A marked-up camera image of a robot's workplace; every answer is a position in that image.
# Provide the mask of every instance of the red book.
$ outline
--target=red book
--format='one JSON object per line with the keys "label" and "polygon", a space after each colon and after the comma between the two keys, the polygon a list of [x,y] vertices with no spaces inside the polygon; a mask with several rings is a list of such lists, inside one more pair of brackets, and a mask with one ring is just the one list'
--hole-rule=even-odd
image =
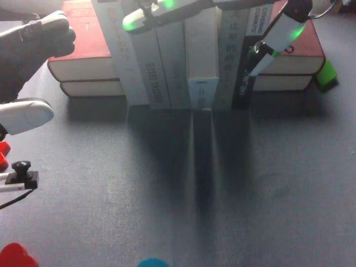
{"label": "red book", "polygon": [[75,51],[48,60],[53,76],[60,82],[118,80],[91,1],[64,1],[62,10],[76,33]]}
{"label": "red book", "polygon": [[[285,3],[286,1],[274,3],[270,21],[277,16]],[[287,50],[262,75],[314,75],[324,66],[325,54],[311,20]]]}

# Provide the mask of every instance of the wire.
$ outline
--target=wire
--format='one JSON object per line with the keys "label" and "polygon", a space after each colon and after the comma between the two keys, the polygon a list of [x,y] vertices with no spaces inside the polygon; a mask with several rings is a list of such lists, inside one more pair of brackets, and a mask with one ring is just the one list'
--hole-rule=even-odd
{"label": "wire", "polygon": [[329,8],[325,12],[319,15],[309,15],[309,19],[317,19],[317,18],[324,17],[337,4],[338,1],[339,0],[334,0],[332,4],[329,6]]}
{"label": "wire", "polygon": [[2,205],[0,206],[0,210],[5,209],[6,207],[9,207],[9,206],[12,205],[12,204],[15,204],[16,202],[19,202],[20,200],[23,200],[26,196],[28,196],[28,195],[31,194],[32,192],[34,192],[34,189],[32,189],[32,190],[30,190],[30,191],[24,193],[23,195],[21,195],[21,196],[15,198],[15,199],[13,199],[13,200],[11,200],[11,201],[5,203],[5,204],[2,204]]}

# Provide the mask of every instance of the blue round object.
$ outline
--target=blue round object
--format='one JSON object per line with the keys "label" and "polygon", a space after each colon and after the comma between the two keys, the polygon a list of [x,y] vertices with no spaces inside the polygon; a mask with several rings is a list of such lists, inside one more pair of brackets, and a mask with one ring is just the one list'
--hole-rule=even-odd
{"label": "blue round object", "polygon": [[141,262],[137,267],[169,267],[163,260],[147,259]]}

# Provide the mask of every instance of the table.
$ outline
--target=table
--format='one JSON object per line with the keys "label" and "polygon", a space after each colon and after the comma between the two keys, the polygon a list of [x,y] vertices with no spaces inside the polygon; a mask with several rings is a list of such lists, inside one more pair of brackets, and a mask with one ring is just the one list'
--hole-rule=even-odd
{"label": "table", "polygon": [[339,86],[256,94],[249,112],[70,100],[43,66],[20,97],[54,119],[6,138],[39,189],[0,212],[0,247],[41,267],[355,266],[356,20],[315,25]]}

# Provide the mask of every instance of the book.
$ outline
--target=book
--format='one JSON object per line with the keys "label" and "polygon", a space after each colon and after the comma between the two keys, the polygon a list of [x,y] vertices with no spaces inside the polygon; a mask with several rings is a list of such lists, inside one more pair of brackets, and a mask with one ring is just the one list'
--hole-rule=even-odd
{"label": "book", "polygon": [[258,75],[256,76],[253,91],[297,91],[306,89],[312,81],[313,76],[277,76]]}
{"label": "book", "polygon": [[[135,0],[121,1],[124,14],[130,14],[139,7]],[[146,87],[152,109],[170,109],[171,102],[163,71],[156,29],[130,35],[138,59],[139,69]]]}
{"label": "book", "polygon": [[128,104],[148,105],[146,87],[130,35],[122,28],[125,14],[121,7],[121,0],[92,0],[92,4]]}
{"label": "book", "polygon": [[55,79],[65,82],[118,78],[90,0],[64,1],[62,9],[76,40],[72,54],[48,60]]}
{"label": "book", "polygon": [[[272,21],[283,8],[286,1],[273,5]],[[319,42],[313,21],[306,27],[293,44],[283,51],[261,74],[262,75],[315,75],[325,63],[325,54]]]}
{"label": "book", "polygon": [[212,108],[219,81],[217,33],[221,10],[208,8],[185,20],[187,79],[191,107]]}
{"label": "book", "polygon": [[214,109],[231,109],[249,11],[250,9],[222,11],[219,32],[220,79]]}
{"label": "book", "polygon": [[105,97],[125,95],[119,79],[61,82],[60,88],[68,97]]}
{"label": "book", "polygon": [[163,71],[172,109],[190,108],[186,74],[184,23],[173,22],[156,27]]}
{"label": "book", "polygon": [[246,57],[250,47],[261,41],[269,25],[272,8],[273,4],[266,4],[250,9],[231,105],[233,109],[246,108],[249,104],[252,90],[248,90],[248,86],[253,85],[248,84],[251,80],[249,80],[249,74],[245,69]]}

